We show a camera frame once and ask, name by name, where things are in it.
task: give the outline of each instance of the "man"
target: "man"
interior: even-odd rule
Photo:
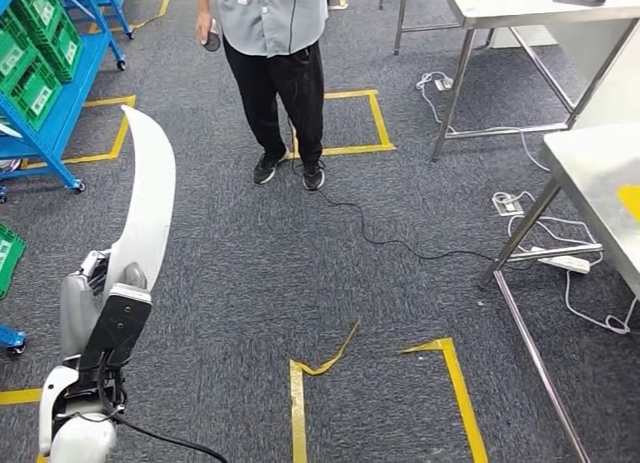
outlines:
[[[325,81],[318,40],[328,13],[326,0],[217,0],[226,59],[240,89],[245,114],[264,154],[254,181],[265,184],[289,157],[278,123],[276,93],[296,130],[304,165],[303,183],[325,183],[322,154]],[[211,27],[209,0],[198,0],[195,24],[205,41]]]

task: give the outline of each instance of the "black sneaker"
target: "black sneaker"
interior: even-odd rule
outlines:
[[[275,169],[289,157],[289,150],[285,150],[285,154],[278,158],[269,153],[262,155],[254,170],[254,181],[258,185],[269,183],[275,175]]]
[[[302,184],[309,191],[319,190],[325,184],[325,170],[316,163],[305,163]]]

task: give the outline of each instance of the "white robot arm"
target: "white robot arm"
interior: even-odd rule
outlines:
[[[104,463],[116,426],[128,423],[122,367],[151,312],[150,292],[167,245],[175,191],[171,145],[152,119],[123,106],[135,148],[135,176],[122,235],[111,249],[91,251],[63,279],[60,343],[64,361],[42,388],[40,452],[50,463]],[[171,437],[165,441],[223,457]]]

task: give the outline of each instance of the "metal table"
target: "metal table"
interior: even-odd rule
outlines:
[[[640,19],[640,0],[607,0],[602,4],[592,6],[563,3],[554,0],[447,0],[455,15],[457,24],[427,25],[420,27],[404,26],[405,10],[407,0],[401,0],[400,14],[395,36],[395,54],[400,47],[400,37],[405,32],[432,31],[445,28],[460,27],[466,30],[463,43],[460,59],[452,88],[452,97],[448,105],[446,114],[442,118],[432,159],[439,159],[445,150],[445,140],[474,138],[478,136],[510,135],[533,132],[561,131],[572,128],[576,120],[591,100],[602,79],[624,49],[626,43],[638,28]],[[554,23],[578,23],[586,21],[629,20],[626,31],[614,46],[611,52],[603,62],[593,80],[577,103],[572,102],[533,49],[529,47],[515,28],[526,25],[546,25]],[[466,70],[473,38],[477,30],[509,28],[513,36],[527,53],[535,67],[546,81],[552,90],[569,113],[565,122],[550,125],[525,127],[522,129],[486,129],[474,131],[451,132],[449,127],[460,96],[464,74]]]
[[[636,297],[640,297],[640,125],[586,128],[546,135],[543,151],[551,180],[480,282],[494,278],[533,358],[553,406],[580,461],[589,457],[529,334],[502,268],[507,262],[605,251]],[[566,193],[602,244],[515,253],[536,221],[561,189]],[[635,205],[621,197],[632,190]]]

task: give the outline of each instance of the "table top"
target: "table top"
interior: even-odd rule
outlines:
[[[545,135],[553,177],[640,298],[640,125]]]
[[[640,0],[579,5],[568,0],[447,0],[463,28],[503,28],[640,18]]]

